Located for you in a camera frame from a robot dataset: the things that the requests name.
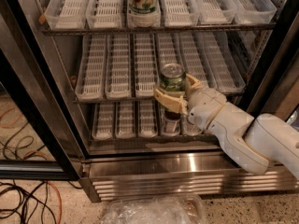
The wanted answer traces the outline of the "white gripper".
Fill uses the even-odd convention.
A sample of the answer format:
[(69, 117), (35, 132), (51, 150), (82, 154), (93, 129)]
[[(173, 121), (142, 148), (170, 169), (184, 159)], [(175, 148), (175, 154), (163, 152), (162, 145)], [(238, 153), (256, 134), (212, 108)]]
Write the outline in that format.
[(189, 123), (206, 130), (226, 104), (226, 96), (214, 89), (204, 88), (204, 85), (190, 74), (186, 75), (185, 92), (156, 88), (153, 96), (160, 105), (177, 114), (186, 114), (188, 106)]

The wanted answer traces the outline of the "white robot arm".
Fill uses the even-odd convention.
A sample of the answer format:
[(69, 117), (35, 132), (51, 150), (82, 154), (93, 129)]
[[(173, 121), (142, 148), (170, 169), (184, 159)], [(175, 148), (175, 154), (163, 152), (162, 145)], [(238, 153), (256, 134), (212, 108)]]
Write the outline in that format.
[(254, 118), (191, 75), (184, 91), (156, 87), (153, 94), (165, 108), (214, 134), (221, 149), (245, 171), (263, 175), (271, 163), (280, 162), (299, 179), (299, 132), (284, 120), (267, 113)]

